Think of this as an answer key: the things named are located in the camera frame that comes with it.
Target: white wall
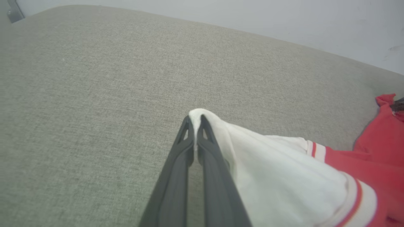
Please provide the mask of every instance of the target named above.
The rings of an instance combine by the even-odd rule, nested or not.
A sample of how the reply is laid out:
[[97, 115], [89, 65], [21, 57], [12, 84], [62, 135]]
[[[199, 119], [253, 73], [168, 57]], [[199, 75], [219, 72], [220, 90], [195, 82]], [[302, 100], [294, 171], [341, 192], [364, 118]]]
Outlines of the white wall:
[[17, 0], [24, 15], [61, 5], [140, 10], [252, 32], [404, 75], [404, 0]]

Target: white stripe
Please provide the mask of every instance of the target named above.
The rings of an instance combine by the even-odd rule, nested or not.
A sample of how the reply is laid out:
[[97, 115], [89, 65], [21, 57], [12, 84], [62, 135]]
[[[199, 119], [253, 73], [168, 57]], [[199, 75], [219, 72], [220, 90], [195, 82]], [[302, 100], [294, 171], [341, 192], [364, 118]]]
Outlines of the white stripe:
[[316, 156], [314, 158], [319, 160], [320, 162], [325, 162], [325, 160], [326, 160], [326, 147], [316, 143]]
[[307, 155], [311, 156], [312, 152], [313, 152], [313, 142], [308, 140], [307, 141]]

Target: gray fabric surface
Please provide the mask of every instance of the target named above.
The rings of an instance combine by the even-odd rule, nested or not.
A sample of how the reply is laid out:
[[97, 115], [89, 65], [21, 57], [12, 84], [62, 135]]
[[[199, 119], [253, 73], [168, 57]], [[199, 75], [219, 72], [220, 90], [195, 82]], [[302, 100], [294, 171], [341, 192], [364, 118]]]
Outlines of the gray fabric surface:
[[[136, 226], [187, 112], [351, 149], [404, 76], [222, 27], [65, 6], [0, 35], [0, 226]], [[190, 226], [201, 225], [200, 167]]]

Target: red and white shirt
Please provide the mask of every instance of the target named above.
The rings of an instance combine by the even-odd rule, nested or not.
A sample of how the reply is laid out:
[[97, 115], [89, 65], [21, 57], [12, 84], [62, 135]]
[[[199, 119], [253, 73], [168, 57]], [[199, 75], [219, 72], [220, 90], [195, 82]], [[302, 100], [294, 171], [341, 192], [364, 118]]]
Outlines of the red and white shirt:
[[[189, 113], [195, 132], [201, 115], [210, 122], [223, 157], [229, 162], [253, 226], [357, 227], [404, 223], [400, 193], [404, 191], [400, 165], [403, 162], [391, 157], [404, 158], [404, 146], [397, 145], [389, 152], [378, 146], [380, 151], [369, 152], [369, 148], [375, 147], [378, 134], [388, 137], [387, 132], [366, 132], [369, 128], [378, 131], [379, 126], [368, 126], [364, 132], [368, 138], [361, 139], [362, 135], [356, 143], [361, 149], [335, 151], [303, 138], [264, 136], [222, 121], [205, 109]], [[390, 115], [374, 122], [384, 125], [386, 119], [397, 124], [391, 109]], [[389, 132], [390, 136], [398, 133], [404, 138], [404, 128], [397, 128]], [[382, 156], [381, 152], [388, 153], [389, 158], [378, 162], [375, 159]]]

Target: gray upholstered cushion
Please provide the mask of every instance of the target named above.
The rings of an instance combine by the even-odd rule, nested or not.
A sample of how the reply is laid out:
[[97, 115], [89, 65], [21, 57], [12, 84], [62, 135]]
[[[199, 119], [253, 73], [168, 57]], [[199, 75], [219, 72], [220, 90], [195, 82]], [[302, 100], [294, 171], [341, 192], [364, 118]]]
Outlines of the gray upholstered cushion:
[[[280, 40], [65, 6], [0, 35], [0, 225], [135, 226], [193, 108], [351, 149], [404, 76]], [[190, 183], [201, 225], [202, 180]]]

